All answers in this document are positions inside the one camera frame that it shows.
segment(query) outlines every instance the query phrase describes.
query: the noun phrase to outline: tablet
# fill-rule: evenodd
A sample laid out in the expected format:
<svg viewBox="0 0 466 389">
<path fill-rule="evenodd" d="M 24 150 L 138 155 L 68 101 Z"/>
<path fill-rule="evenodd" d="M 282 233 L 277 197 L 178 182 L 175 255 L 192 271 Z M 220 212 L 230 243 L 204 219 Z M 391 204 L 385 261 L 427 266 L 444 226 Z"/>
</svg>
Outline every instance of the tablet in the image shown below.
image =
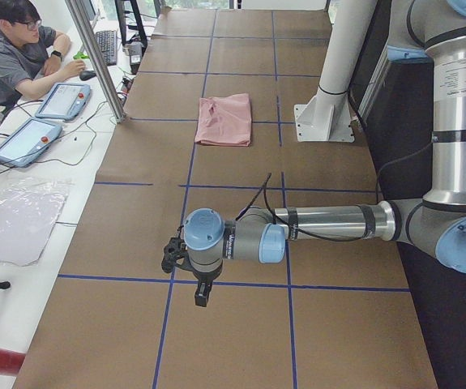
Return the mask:
<svg viewBox="0 0 466 389">
<path fill-rule="evenodd" d="M 35 116 L 42 119 L 72 120 L 83 110 L 90 96 L 85 83 L 55 83 Z"/>
<path fill-rule="evenodd" d="M 60 135 L 62 126 L 29 118 L 0 144 L 0 162 L 23 168 L 38 158 Z"/>
</svg>

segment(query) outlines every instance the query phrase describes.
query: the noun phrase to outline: pink cloth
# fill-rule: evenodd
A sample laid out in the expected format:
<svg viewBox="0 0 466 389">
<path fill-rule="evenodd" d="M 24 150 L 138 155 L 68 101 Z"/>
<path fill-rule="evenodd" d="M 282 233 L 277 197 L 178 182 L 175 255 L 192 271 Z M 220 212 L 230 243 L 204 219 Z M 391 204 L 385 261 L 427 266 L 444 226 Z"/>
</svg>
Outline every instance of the pink cloth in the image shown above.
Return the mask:
<svg viewBox="0 0 466 389">
<path fill-rule="evenodd" d="M 249 146 L 251 124 L 248 93 L 200 99 L 195 142 L 215 146 Z"/>
</svg>

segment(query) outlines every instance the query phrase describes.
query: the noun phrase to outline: man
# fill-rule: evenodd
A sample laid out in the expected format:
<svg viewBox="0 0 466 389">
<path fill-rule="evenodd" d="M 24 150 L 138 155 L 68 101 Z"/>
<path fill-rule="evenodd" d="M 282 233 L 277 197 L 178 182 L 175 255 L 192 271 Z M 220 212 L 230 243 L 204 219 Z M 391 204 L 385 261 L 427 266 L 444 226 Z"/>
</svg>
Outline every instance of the man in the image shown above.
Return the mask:
<svg viewBox="0 0 466 389">
<path fill-rule="evenodd" d="M 0 105 L 11 107 L 21 96 L 39 99 L 55 83 L 78 75 L 82 60 L 61 68 L 70 45 L 66 34 L 41 25 L 29 0 L 0 0 Z M 43 77 L 35 79 L 40 71 Z"/>
</svg>

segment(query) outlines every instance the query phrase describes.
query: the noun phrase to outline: wristwatch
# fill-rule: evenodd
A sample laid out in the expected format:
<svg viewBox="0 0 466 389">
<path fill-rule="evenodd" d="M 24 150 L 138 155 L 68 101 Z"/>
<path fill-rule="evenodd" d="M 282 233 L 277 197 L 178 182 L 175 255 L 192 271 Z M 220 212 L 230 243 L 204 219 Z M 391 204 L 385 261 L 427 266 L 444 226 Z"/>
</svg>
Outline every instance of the wristwatch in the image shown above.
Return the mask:
<svg viewBox="0 0 466 389">
<path fill-rule="evenodd" d="M 60 53 L 59 51 L 54 50 L 54 51 L 51 53 L 51 56 L 53 56 L 53 55 L 55 55 L 55 56 L 57 56 L 57 57 L 60 57 L 60 61 L 63 60 L 62 53 Z"/>
</svg>

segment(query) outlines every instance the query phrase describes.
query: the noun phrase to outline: man's arm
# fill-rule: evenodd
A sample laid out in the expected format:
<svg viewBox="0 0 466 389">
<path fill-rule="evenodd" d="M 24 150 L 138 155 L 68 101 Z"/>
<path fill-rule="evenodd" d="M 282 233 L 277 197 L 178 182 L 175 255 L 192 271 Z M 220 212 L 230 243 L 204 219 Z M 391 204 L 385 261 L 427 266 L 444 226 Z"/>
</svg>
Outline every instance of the man's arm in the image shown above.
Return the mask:
<svg viewBox="0 0 466 389">
<path fill-rule="evenodd" d="M 58 51 L 63 55 L 66 55 L 71 47 L 71 39 L 67 34 L 63 32 L 56 31 L 56 36 L 54 37 L 53 50 Z M 62 60 L 56 55 L 52 55 L 44 63 L 44 76 L 51 75 L 57 72 L 60 69 Z"/>
<path fill-rule="evenodd" d="M 15 89 L 22 93 L 24 98 L 36 100 L 46 94 L 55 83 L 61 83 L 70 77 L 79 75 L 85 69 L 85 62 L 81 59 L 69 62 L 61 70 L 42 77 L 41 79 L 24 79 L 20 81 Z"/>
</svg>

